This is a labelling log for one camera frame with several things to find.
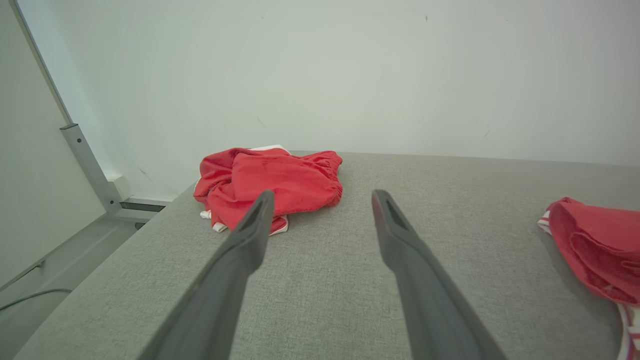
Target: floor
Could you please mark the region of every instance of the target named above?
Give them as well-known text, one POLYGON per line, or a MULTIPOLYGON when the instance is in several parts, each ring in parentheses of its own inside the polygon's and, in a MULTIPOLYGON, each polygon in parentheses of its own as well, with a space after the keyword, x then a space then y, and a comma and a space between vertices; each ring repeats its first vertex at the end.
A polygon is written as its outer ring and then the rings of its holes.
MULTIPOLYGON (((136 232, 133 222, 100 219, 67 240, 34 268, 0 292, 0 306, 28 295, 73 290, 136 232)), ((11 360, 67 293, 41 295, 0 312, 0 360, 11 360)))

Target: metal frame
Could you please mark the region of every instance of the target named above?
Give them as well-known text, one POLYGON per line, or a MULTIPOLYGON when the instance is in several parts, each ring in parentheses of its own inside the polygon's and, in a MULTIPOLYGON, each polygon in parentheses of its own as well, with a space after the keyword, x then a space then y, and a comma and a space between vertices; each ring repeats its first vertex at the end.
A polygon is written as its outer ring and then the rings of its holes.
POLYGON ((65 127, 61 127, 62 135, 67 140, 71 151, 74 153, 76 160, 80 164, 84 175, 89 180, 91 187, 98 196, 98 199, 104 206, 108 215, 115 215, 122 209, 120 205, 120 193, 116 189, 115 184, 110 183, 102 169, 100 164, 95 159, 89 143, 86 141, 82 130, 78 124, 71 124, 65 127))
MULTIPOLYGON (((93 191, 98 196, 100 203, 104 206, 104 209, 107 212, 107 215, 110 217, 115 217, 120 220, 133 221, 133 222, 148 222, 155 214, 155 211, 144 211, 144 210, 135 210, 135 209, 123 209, 120 205, 120 194, 116 189, 114 183, 107 180, 106 176, 102 172, 98 161, 95 159, 93 152, 91 151, 91 147, 89 146, 84 134, 80 130, 80 126, 73 122, 67 107, 65 106, 60 93, 58 92, 58 88, 56 88, 56 84, 51 77, 51 73, 47 68, 47 65, 42 58, 42 54, 38 49, 38 46, 35 43, 33 38, 33 34, 29 29, 29 25, 27 24, 26 19, 24 18, 24 14, 22 9, 20 9, 19 0, 8 0, 13 12, 15 14, 15 18, 18 21, 20 28, 22 29, 22 33, 24 34, 24 38, 29 44, 29 48, 33 53, 33 57, 36 60, 36 63, 40 67, 40 72, 42 73, 47 85, 49 86, 49 90, 51 91, 51 95, 53 96, 58 108, 60 109, 60 113, 62 114, 66 126, 61 127, 63 136, 67 140, 71 151, 76 157, 77 162, 80 164, 84 175, 89 180, 93 191)), ((149 202, 139 202, 139 203, 148 203, 151 205, 162 205, 166 206, 168 202, 164 204, 157 204, 157 202, 152 200, 152 203, 149 202)))
POLYGON ((164 200, 154 200, 154 199, 142 199, 140 197, 132 196, 123 202, 130 202, 132 204, 145 204, 145 205, 153 205, 153 206, 167 206, 171 204, 171 201, 164 200))

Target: gray floor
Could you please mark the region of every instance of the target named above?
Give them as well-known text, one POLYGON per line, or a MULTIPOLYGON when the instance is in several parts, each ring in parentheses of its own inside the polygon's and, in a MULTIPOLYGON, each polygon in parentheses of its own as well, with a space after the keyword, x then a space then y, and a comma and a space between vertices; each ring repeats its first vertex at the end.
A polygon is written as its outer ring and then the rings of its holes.
MULTIPOLYGON (((39 291, 75 289, 136 232, 134 223, 103 218, 85 227, 35 268, 0 291, 0 306, 39 291)), ((0 360, 11 360, 66 293, 48 293, 0 312, 0 360)))
MULTIPOLYGON (((395 198, 510 359, 614 359, 620 319, 536 221, 564 196, 640 210, 640 168, 340 154, 342 200, 289 217, 249 279, 233 359, 410 358, 371 190, 395 198)), ((190 187, 70 294, 18 359, 136 359, 228 233, 190 187)))

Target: red towel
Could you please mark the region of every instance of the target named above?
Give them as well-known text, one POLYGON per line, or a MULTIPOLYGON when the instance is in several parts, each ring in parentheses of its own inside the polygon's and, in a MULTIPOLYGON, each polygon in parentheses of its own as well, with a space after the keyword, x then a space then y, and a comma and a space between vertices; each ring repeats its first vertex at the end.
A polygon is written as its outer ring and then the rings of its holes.
POLYGON ((554 240, 580 281, 612 301, 640 304, 640 212, 568 197, 547 210, 554 240))
POLYGON ((273 233, 287 225, 283 215, 340 202, 341 163, 333 151, 298 157, 283 149, 229 149, 202 160, 193 196, 211 210, 212 225, 219 222, 233 230, 258 195, 271 190, 275 194, 273 233))

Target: metal bracket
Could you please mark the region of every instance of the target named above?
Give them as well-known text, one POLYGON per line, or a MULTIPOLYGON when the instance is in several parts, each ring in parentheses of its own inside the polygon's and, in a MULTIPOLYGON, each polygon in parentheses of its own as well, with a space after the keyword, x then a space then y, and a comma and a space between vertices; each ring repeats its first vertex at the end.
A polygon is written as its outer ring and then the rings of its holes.
POLYGON ((98 195, 98 199, 104 206, 109 216, 115 215, 122 209, 120 205, 120 194, 113 183, 110 183, 104 176, 98 161, 95 159, 89 143, 84 138, 82 130, 78 124, 71 124, 61 127, 62 135, 67 139, 67 143, 74 153, 76 160, 80 164, 84 175, 89 180, 91 187, 98 195))

